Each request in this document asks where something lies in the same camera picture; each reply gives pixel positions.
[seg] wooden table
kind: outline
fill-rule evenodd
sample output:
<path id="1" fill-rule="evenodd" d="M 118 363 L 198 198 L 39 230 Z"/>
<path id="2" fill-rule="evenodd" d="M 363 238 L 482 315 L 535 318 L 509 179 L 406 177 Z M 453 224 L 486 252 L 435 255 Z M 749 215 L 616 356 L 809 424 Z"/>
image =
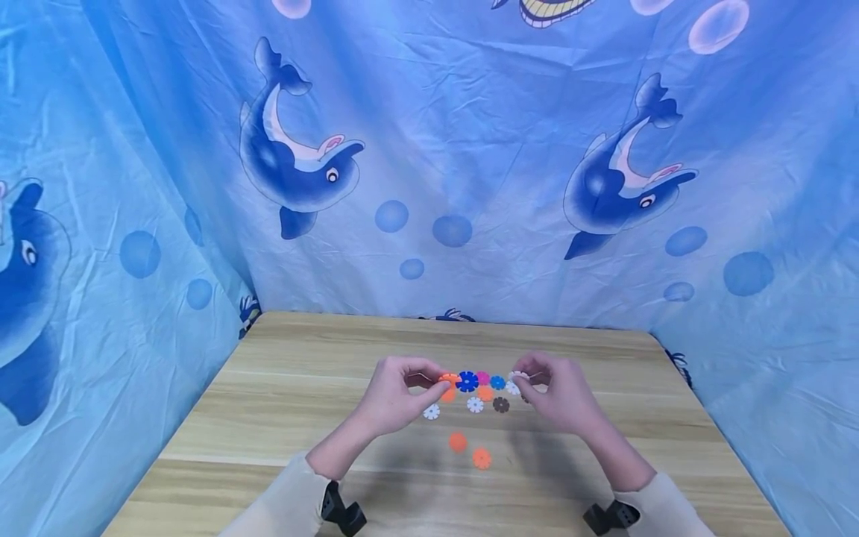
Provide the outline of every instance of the wooden table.
<path id="1" fill-rule="evenodd" d="M 376 361 L 431 357 L 451 370 L 506 373 L 532 349 L 575 357 L 606 413 L 668 472 L 721 537 L 788 535 L 656 341 L 645 333 L 432 320 L 268 313 L 241 342 L 105 533 L 217 535 L 359 401 Z M 466 409 L 374 442 L 343 485 L 369 523 L 362 537 L 576 537 L 611 492 L 573 436 L 521 399 L 504 414 Z M 461 431 L 469 450 L 448 447 Z M 491 468 L 472 464 L 487 448 Z M 322 535 L 340 535 L 326 524 Z"/>

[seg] black clamp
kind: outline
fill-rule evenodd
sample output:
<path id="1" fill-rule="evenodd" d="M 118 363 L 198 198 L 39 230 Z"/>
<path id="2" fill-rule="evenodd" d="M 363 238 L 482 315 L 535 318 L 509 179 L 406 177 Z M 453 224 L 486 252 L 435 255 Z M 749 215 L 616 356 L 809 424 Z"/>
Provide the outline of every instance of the black clamp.
<path id="1" fill-rule="evenodd" d="M 601 537 L 613 529 L 627 529 L 638 522 L 641 517 L 641 513 L 636 508 L 615 500 L 608 506 L 607 510 L 603 510 L 595 503 L 582 518 L 597 534 L 597 537 Z"/>
<path id="2" fill-rule="evenodd" d="M 355 534 L 367 524 L 367 518 L 357 502 L 353 502 L 348 508 L 345 506 L 340 497 L 340 485 L 337 481 L 332 481 L 325 489 L 325 498 L 322 500 L 322 520 L 337 524 L 346 537 L 355 537 Z"/>

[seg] beige sleeve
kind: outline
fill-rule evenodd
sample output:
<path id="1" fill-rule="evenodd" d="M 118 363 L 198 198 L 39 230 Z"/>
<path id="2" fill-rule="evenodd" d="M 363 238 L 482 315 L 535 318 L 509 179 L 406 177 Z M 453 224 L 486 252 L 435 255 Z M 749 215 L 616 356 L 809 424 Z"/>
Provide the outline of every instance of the beige sleeve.
<path id="1" fill-rule="evenodd" d="M 614 497 L 641 513 L 627 530 L 630 537 L 715 537 L 665 473 L 657 473 L 638 492 L 615 492 Z"/>
<path id="2" fill-rule="evenodd" d="M 269 488 L 219 537 L 314 537 L 322 527 L 322 500 L 331 482 L 300 453 Z"/>

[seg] blue flower piece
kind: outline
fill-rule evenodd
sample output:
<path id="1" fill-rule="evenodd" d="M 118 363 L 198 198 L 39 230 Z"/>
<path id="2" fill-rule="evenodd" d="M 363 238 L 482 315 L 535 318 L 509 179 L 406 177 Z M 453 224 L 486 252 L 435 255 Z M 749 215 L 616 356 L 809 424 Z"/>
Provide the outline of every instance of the blue flower piece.
<path id="1" fill-rule="evenodd" d="M 464 394 L 473 392 L 478 389 L 478 376 L 472 371 L 461 371 L 460 381 L 456 383 L 456 387 Z"/>
<path id="2" fill-rule="evenodd" d="M 492 386 L 492 389 L 503 390 L 507 386 L 507 380 L 501 375 L 493 375 L 489 379 L 489 385 Z"/>

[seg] blue curtain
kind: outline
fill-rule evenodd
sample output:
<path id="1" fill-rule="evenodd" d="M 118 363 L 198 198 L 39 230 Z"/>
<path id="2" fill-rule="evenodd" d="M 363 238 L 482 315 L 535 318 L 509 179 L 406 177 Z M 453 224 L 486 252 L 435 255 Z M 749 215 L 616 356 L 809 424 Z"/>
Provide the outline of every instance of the blue curtain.
<path id="1" fill-rule="evenodd" d="M 848 0 L 4 6 L 0 520 L 97 535 L 261 305 L 650 331 L 794 534 L 857 534 L 856 27 Z"/>

